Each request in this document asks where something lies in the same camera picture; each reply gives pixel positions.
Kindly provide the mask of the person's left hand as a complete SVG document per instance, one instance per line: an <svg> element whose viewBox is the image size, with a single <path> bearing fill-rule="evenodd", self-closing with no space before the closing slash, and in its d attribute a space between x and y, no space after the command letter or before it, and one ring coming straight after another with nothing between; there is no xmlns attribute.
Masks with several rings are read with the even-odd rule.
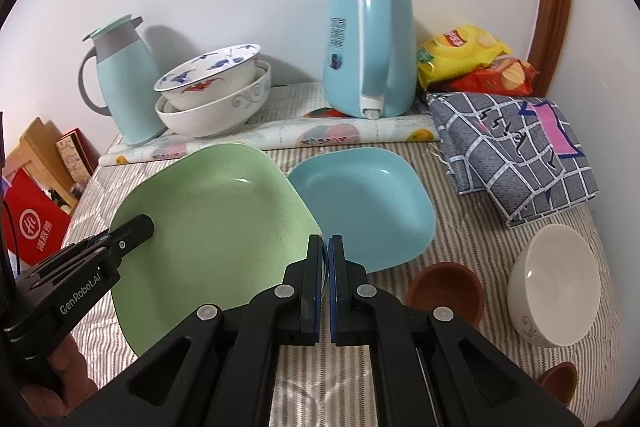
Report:
<svg viewBox="0 0 640 427"><path fill-rule="evenodd" d="M98 386L88 375L86 358L72 335L68 335L53 351L49 363L61 378L62 395L37 386L24 386L21 389L22 397L37 415L64 416L98 392Z"/></svg>

